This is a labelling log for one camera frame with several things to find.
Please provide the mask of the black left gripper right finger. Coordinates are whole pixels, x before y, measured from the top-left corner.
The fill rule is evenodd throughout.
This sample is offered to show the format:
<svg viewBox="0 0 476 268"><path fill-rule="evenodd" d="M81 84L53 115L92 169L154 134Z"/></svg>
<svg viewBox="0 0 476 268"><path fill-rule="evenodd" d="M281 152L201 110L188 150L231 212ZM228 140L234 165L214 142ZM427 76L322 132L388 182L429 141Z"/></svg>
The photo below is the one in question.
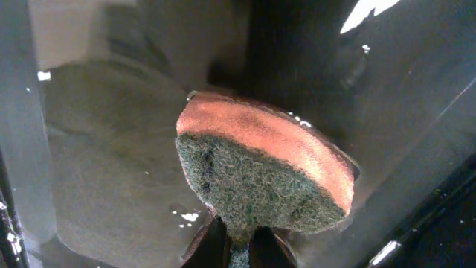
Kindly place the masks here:
<svg viewBox="0 0 476 268"><path fill-rule="evenodd" d="M259 227L249 243L250 268L297 268L291 252L269 227Z"/></svg>

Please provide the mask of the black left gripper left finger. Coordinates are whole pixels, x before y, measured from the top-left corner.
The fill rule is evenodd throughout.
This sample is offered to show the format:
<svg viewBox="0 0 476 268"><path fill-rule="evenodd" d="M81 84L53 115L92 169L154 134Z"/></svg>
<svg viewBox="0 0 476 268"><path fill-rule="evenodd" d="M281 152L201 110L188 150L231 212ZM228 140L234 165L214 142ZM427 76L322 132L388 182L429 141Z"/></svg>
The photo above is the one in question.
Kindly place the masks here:
<svg viewBox="0 0 476 268"><path fill-rule="evenodd" d="M200 228L188 246L181 268L228 268L231 239L221 218L214 217Z"/></svg>

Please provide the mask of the orange and green sponge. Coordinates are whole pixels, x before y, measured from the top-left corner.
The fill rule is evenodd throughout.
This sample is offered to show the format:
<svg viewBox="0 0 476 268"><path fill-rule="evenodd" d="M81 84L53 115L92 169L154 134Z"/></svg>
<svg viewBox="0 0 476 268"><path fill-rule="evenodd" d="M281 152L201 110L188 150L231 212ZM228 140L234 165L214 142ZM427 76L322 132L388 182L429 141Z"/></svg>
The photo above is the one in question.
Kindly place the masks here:
<svg viewBox="0 0 476 268"><path fill-rule="evenodd" d="M249 243L269 227L315 235L350 215L358 165L310 124L264 103L191 92L176 124L185 179L231 239L228 267L250 267Z"/></svg>

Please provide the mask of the black rectangular plastic tray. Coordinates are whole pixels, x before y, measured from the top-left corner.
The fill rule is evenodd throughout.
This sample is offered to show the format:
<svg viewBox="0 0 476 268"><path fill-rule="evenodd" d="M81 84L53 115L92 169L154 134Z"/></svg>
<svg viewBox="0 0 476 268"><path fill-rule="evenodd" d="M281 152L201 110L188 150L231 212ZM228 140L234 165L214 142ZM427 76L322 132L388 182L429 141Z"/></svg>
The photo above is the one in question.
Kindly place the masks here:
<svg viewBox="0 0 476 268"><path fill-rule="evenodd" d="M174 145L192 91L259 100L360 167L300 267L475 265L473 1L3 1L1 258L178 267L210 220Z"/></svg>

